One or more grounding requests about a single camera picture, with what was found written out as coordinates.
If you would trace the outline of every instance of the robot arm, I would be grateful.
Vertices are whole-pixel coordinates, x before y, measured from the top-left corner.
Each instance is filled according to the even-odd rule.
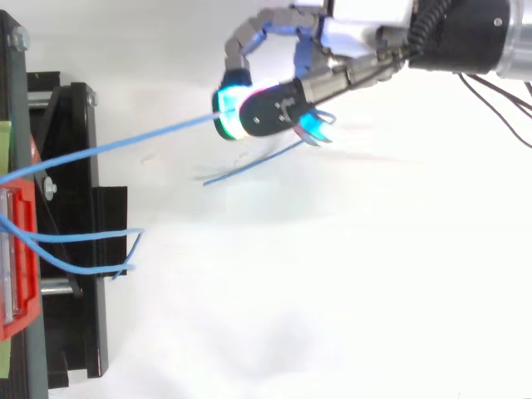
[[[270,33],[299,38],[296,77],[255,90],[246,56]],[[420,35],[423,49],[414,54]],[[294,128],[335,96],[390,79],[408,58],[412,68],[497,71],[504,78],[529,80],[532,0],[298,0],[249,19],[225,49],[226,72],[214,109],[233,108],[234,121],[249,135],[272,135]],[[241,98],[224,101],[234,88],[242,89]],[[233,138],[225,122],[221,118],[217,129]]]

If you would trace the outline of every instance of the black cable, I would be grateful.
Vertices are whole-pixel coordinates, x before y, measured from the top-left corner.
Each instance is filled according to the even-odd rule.
[[[519,140],[522,144],[526,145],[527,147],[529,147],[530,149],[532,149],[532,145],[530,143],[528,143],[527,141],[525,141],[518,133],[517,131],[515,131],[514,127],[502,116],[502,114],[500,112],[498,112],[494,106],[492,106],[478,91],[476,91],[468,82],[467,80],[464,78],[464,75],[462,75],[461,73],[458,74],[458,77],[462,80],[462,83],[464,83],[465,87],[467,87],[471,93],[473,93],[479,100],[481,100],[488,108],[490,108],[498,117],[501,121],[503,121],[503,123],[506,125],[506,127],[508,127],[508,129],[510,129],[510,131],[512,132],[512,134],[517,138],[517,140]]]
[[[530,95],[532,96],[532,85],[526,81],[525,86],[528,89]]]
[[[408,32],[408,44],[416,55],[423,53],[432,33],[452,6],[452,0],[433,0],[430,4],[426,3],[419,10]]]
[[[520,106],[523,106],[527,110],[532,111],[532,106],[528,102],[521,100],[519,97],[514,96],[508,91],[501,89],[500,87],[494,85],[493,83],[490,83],[487,80],[482,79],[481,77],[477,75],[468,75],[468,77],[470,77],[474,81],[478,81],[480,84],[490,88],[491,90],[496,91],[497,93],[506,97],[508,100],[512,101],[513,103],[519,104]]]

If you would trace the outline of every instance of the blue cable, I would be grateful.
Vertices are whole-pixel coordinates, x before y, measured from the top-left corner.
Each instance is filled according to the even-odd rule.
[[[2,218],[2,224],[4,229],[11,235],[14,235],[18,239],[24,242],[24,244],[39,255],[41,258],[46,260],[48,263],[53,264],[57,268],[64,270],[67,273],[72,274],[82,274],[82,275],[91,275],[91,274],[100,274],[100,273],[122,273],[124,270],[132,270],[134,267],[130,264],[119,264],[116,266],[99,266],[94,268],[83,268],[73,264],[68,264],[62,260],[56,258],[52,254],[48,253],[42,249],[38,244],[31,241],[26,233],[20,230],[11,220],[7,218]]]
[[[98,239],[114,239],[116,237],[125,237],[131,234],[143,234],[144,229],[127,229],[118,231],[105,231],[101,233],[89,234],[67,234],[67,235],[50,235],[38,234],[31,231],[21,230],[29,239],[39,243],[47,244],[65,244],[65,243],[79,243],[81,241],[95,241]],[[0,232],[6,232],[5,229],[0,228]]]
[[[59,165],[68,164],[76,160],[83,160],[90,156],[101,154],[102,152],[116,150],[121,147],[126,147],[128,145],[140,143],[141,141],[146,141],[149,139],[153,139],[155,137],[159,137],[160,135],[167,135],[168,133],[171,133],[173,131],[181,131],[183,129],[186,129],[187,127],[192,127],[192,126],[200,125],[208,121],[213,121],[217,119],[219,115],[220,113],[216,112],[214,114],[209,114],[207,116],[201,116],[200,118],[192,119],[190,121],[181,122],[181,123],[178,123],[177,125],[163,127],[161,129],[157,129],[156,131],[150,131],[143,135],[130,137],[129,139],[119,140],[119,141],[115,141],[114,143],[109,143],[105,145],[100,145],[99,147],[95,147],[95,148],[89,148],[87,150],[73,152],[72,154],[68,154],[68,155],[58,156],[57,158],[53,158],[51,160],[45,160],[43,162],[39,162],[38,164],[27,166],[26,168],[14,170],[13,172],[0,177],[0,185],[5,185],[11,180],[20,179],[21,177],[40,172],[42,170],[50,169],[50,168],[53,168]]]
[[[205,181],[203,183],[203,186],[206,187],[207,185],[213,185],[214,183],[218,183],[219,181],[227,180],[230,177],[233,177],[233,176],[236,176],[236,175],[240,175],[240,174],[242,174],[244,172],[247,172],[248,170],[253,169],[255,166],[263,164],[264,162],[272,160],[273,158],[277,158],[278,156],[281,156],[282,154],[284,154],[286,152],[289,152],[290,150],[293,150],[294,148],[299,147],[303,143],[304,143],[303,140],[298,141],[297,143],[292,144],[291,146],[285,148],[284,150],[276,152],[275,154],[272,154],[272,155],[270,155],[270,156],[268,156],[266,158],[263,158],[262,160],[256,160],[255,162],[252,162],[252,163],[250,163],[249,165],[247,165],[247,166],[245,166],[243,168],[240,168],[240,169],[237,169],[237,170],[233,170],[232,172],[229,172],[228,174],[220,176],[220,177],[218,177],[216,179]]]
[[[337,122],[337,117],[334,114],[331,114],[330,112],[314,109],[311,110],[310,113],[314,114],[315,116],[318,116],[322,122],[327,123],[328,125],[334,125]]]
[[[185,129],[187,127],[196,126],[201,123],[205,123],[208,121],[213,121],[219,117],[219,113],[209,114],[207,116],[201,116],[199,118],[195,118],[190,121],[185,121],[178,123],[176,125],[164,127],[155,131],[150,131],[148,133],[145,133],[143,135],[138,135],[136,137],[131,137],[124,140],[115,141],[110,144],[101,145],[99,147],[90,148],[87,150],[82,150],[78,152],[74,152],[72,154],[59,156],[57,158],[53,158],[51,160],[45,160],[43,162],[40,162],[35,165],[30,165],[26,168],[22,168],[20,170],[15,170],[11,173],[8,173],[7,175],[0,177],[0,185],[5,185],[6,183],[15,180],[20,179],[26,175],[31,175],[34,173],[37,173],[42,170],[46,170],[49,168],[53,168],[55,166],[64,165],[70,162],[74,162],[76,160],[82,160],[84,158],[88,158],[90,156],[101,154],[102,152],[107,152],[111,150],[115,150],[127,145],[133,145],[136,143],[139,143],[144,140],[149,140],[161,135],[166,135],[168,133],[171,133],[173,131],[180,131],[182,129]],[[118,277],[124,270],[131,270],[133,268],[132,265],[129,265],[129,261],[131,260],[131,257],[133,256],[133,253],[135,252],[135,249],[137,248],[140,238],[142,236],[142,233],[144,230],[140,229],[133,229],[134,233],[138,233],[138,237],[133,244],[133,248],[131,249],[129,255],[126,258],[126,261],[121,265],[116,266],[101,266],[101,267],[93,267],[93,268],[84,268],[75,266],[73,264],[68,264],[66,262],[63,262],[62,260],[56,258],[55,256],[49,254],[47,251],[42,249],[38,244],[33,242],[32,240],[41,240],[45,239],[42,242],[77,242],[77,241],[85,241],[85,240],[92,240],[92,239],[104,239],[104,238],[110,238],[110,237],[119,237],[125,235],[125,232],[129,232],[131,230],[124,230],[120,232],[120,235],[117,235],[118,232],[107,232],[107,233],[96,233],[96,234],[74,234],[69,236],[48,236],[45,234],[34,234],[30,232],[25,232],[21,229],[19,229],[15,224],[11,222],[5,215],[0,214],[0,225],[3,226],[5,231],[7,231],[9,234],[12,234],[19,238],[28,248],[30,248],[32,251],[34,251],[37,255],[39,255],[41,258],[45,259],[48,263],[68,272],[68,273],[74,273],[74,274],[83,274],[83,275],[91,275],[91,274],[100,274],[100,273],[116,273],[115,278]]]

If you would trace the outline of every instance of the white surface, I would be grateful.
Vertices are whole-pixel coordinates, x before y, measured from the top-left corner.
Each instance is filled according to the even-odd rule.
[[[292,2],[296,6],[306,6],[306,7],[322,7],[325,3],[325,0],[295,0]]]
[[[337,56],[359,58],[375,53],[367,38],[375,37],[378,28],[378,26],[345,23],[334,18],[326,18],[321,42]]]
[[[408,27],[413,0],[335,0],[333,16],[342,22]]]
[[[98,91],[106,143],[208,112],[225,38],[266,2],[0,5],[32,34],[29,70]],[[292,50],[273,39],[255,76],[289,76]],[[52,398],[532,396],[532,151],[452,75],[405,71],[328,109],[335,145],[208,189],[294,138],[202,126],[100,158],[149,233],[107,284],[110,370]]]

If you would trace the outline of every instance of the robotic finger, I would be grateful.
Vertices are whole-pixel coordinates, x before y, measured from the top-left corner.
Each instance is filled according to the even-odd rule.
[[[222,137],[238,140],[247,135],[263,137],[292,129],[303,116],[307,120],[315,118],[310,111],[323,102],[353,88],[388,80],[401,69],[402,62],[397,60],[403,55],[406,31],[399,46],[373,51],[363,45],[364,51],[357,58],[339,56],[325,47],[325,37],[329,43],[343,40],[341,35],[338,40],[334,35],[323,34],[330,26],[330,6],[326,1],[321,5],[263,10],[236,30],[227,41],[226,72],[213,98],[214,111],[225,113],[215,123]],[[296,77],[281,84],[254,86],[247,56],[269,33],[299,38],[294,58]],[[318,122],[313,124],[316,126],[323,123],[319,118],[314,121]],[[318,127],[309,133],[321,140]]]

